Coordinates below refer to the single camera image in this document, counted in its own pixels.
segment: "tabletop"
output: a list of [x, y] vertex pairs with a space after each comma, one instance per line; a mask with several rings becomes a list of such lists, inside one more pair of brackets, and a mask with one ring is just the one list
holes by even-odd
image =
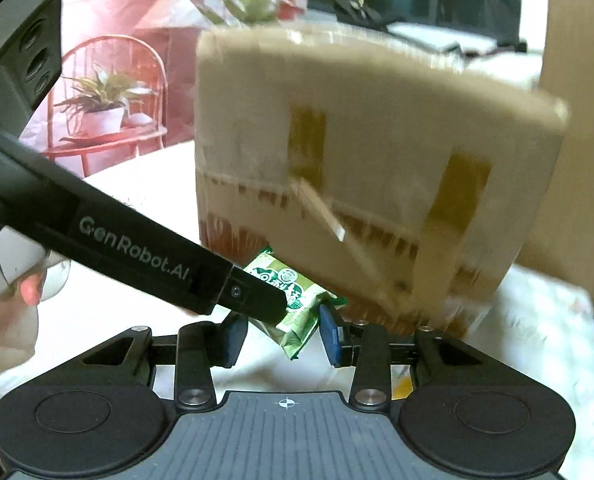
[[[199, 243], [194, 143], [140, 156], [87, 178], [92, 186], [152, 220]], [[560, 473], [594, 480], [594, 310], [581, 288], [513, 266], [492, 308], [467, 342], [561, 394], [576, 415], [576, 437]], [[13, 387], [73, 358], [133, 325], [154, 335], [176, 333], [199, 319], [220, 321], [226, 309], [192, 316], [157, 298], [73, 263], [64, 289], [40, 304], [36, 354], [0, 375], [0, 397]], [[216, 392], [225, 390], [349, 391], [351, 369], [335, 370], [315, 336], [289, 362], [283, 351], [251, 329], [237, 365], [213, 369]], [[157, 371], [155, 391], [172, 396], [172, 367]]]

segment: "metal bolt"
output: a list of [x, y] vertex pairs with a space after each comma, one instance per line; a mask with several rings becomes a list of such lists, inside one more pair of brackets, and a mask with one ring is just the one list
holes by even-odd
[[179, 402], [186, 404], [187, 406], [201, 406], [209, 400], [211, 396], [206, 390], [201, 388], [190, 388], [189, 390], [183, 390], [178, 396]]
[[378, 406], [386, 402], [386, 394], [381, 390], [367, 388], [365, 390], [359, 390], [355, 394], [355, 400], [364, 406]]

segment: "white table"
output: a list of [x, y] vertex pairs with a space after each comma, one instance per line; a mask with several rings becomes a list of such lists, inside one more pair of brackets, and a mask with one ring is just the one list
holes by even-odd
[[[124, 162], [87, 181], [199, 242], [193, 142]], [[594, 480], [594, 313], [588, 294], [513, 267], [493, 301], [468, 343], [567, 399], [578, 428], [561, 473], [567, 480]], [[226, 313], [218, 306], [208, 319], [219, 321]], [[0, 375], [0, 397], [131, 326], [148, 325], [154, 335], [165, 335], [196, 319], [205, 318], [73, 264], [64, 289], [40, 305], [36, 355]], [[171, 367], [158, 370], [160, 396], [171, 398], [172, 372]], [[351, 373], [328, 365], [318, 336], [291, 363], [251, 328], [237, 365], [214, 369], [213, 378], [218, 397], [225, 390], [246, 389], [340, 389], [347, 395]]]

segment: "brown tape strip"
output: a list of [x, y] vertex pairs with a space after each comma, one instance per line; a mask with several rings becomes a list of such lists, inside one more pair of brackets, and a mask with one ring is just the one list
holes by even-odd
[[422, 228], [413, 267], [410, 306], [439, 319], [459, 267], [468, 229], [490, 174], [490, 164], [454, 152], [443, 172], [435, 202]]
[[294, 178], [303, 178], [316, 190], [321, 190], [326, 114], [310, 107], [291, 109], [288, 135], [288, 171]]

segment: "round hole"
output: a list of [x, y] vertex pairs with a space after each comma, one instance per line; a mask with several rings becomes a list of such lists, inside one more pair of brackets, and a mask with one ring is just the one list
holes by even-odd
[[43, 32], [43, 20], [33, 23], [21, 38], [19, 50], [28, 50]]
[[35, 95], [42, 95], [48, 88], [48, 83], [50, 82], [50, 73], [45, 73], [42, 75], [42, 78], [37, 81], [37, 84], [34, 87], [34, 94]]
[[32, 58], [30, 66], [26, 71], [26, 79], [30, 80], [39, 74], [39, 71], [46, 64], [46, 61], [48, 61], [48, 49], [42, 48], [39, 53], [34, 58]]

